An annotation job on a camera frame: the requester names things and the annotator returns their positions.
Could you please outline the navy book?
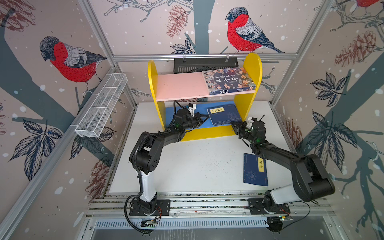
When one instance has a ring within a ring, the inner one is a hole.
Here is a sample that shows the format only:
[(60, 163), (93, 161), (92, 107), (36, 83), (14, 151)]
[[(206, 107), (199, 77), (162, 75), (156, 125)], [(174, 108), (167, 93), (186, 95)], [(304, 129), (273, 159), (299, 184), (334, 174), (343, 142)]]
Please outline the navy book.
[(244, 153), (243, 183), (268, 187), (266, 160), (259, 156)]
[(240, 116), (235, 104), (227, 104), (218, 107), (208, 108), (207, 112), (214, 127), (230, 125), (231, 122), (241, 122)]

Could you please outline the colourful portrait cover book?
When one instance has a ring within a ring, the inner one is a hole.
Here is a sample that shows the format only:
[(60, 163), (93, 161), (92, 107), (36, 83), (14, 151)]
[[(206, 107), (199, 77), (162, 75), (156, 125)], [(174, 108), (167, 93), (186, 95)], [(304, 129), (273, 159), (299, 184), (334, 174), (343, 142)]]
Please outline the colourful portrait cover book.
[(202, 72), (209, 95), (254, 91), (256, 85), (244, 68), (229, 68)]

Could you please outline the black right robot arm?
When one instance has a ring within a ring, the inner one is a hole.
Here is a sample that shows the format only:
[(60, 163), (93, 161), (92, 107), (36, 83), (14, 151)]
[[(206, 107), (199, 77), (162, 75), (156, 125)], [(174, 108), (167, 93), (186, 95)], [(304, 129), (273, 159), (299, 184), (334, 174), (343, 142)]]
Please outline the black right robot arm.
[(291, 171), (292, 183), (265, 192), (264, 208), (269, 211), (286, 203), (311, 202), (335, 193), (321, 159), (316, 155), (298, 155), (269, 143), (266, 140), (265, 123), (252, 118), (247, 122), (231, 122), (235, 134), (262, 160), (272, 161)]

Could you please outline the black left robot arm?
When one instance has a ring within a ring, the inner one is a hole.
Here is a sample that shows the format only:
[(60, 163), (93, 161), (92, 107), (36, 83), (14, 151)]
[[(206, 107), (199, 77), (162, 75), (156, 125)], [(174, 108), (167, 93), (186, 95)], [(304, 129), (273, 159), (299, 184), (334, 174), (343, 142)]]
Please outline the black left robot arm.
[(158, 166), (165, 146), (180, 142), (186, 133), (199, 128), (210, 119), (209, 115), (200, 114), (195, 109), (192, 104), (187, 108), (174, 109), (173, 118), (164, 131), (143, 132), (140, 135), (130, 154), (130, 162), (138, 174), (140, 186), (139, 193), (132, 196), (131, 216), (135, 213), (151, 215), (156, 212), (157, 192), (151, 172)]

